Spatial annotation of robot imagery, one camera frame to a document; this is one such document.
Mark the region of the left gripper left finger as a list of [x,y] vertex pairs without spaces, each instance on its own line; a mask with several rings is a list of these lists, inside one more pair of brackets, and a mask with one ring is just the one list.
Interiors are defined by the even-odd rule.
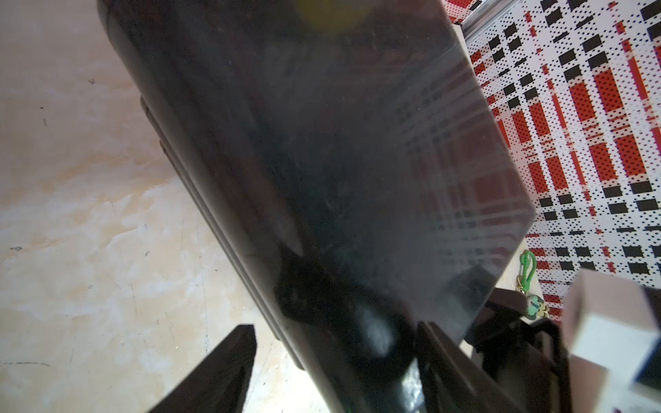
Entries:
[[238,325],[152,412],[241,412],[256,356],[253,325]]

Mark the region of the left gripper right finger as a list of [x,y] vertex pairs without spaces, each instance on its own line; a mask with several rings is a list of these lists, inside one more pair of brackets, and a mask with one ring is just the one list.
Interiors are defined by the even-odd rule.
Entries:
[[523,411],[436,324],[418,323],[416,355],[426,411]]

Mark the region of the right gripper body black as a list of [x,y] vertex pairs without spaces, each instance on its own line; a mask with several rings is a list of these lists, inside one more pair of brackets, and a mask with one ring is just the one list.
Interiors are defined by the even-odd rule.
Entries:
[[572,412],[567,352],[559,325],[525,318],[523,294],[496,288],[464,340],[497,388],[524,412]]

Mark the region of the black drawer cabinet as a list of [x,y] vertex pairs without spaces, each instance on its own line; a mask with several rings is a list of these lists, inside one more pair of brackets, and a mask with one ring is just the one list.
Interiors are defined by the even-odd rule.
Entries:
[[423,405],[535,218],[439,1],[101,1],[161,144],[333,412]]

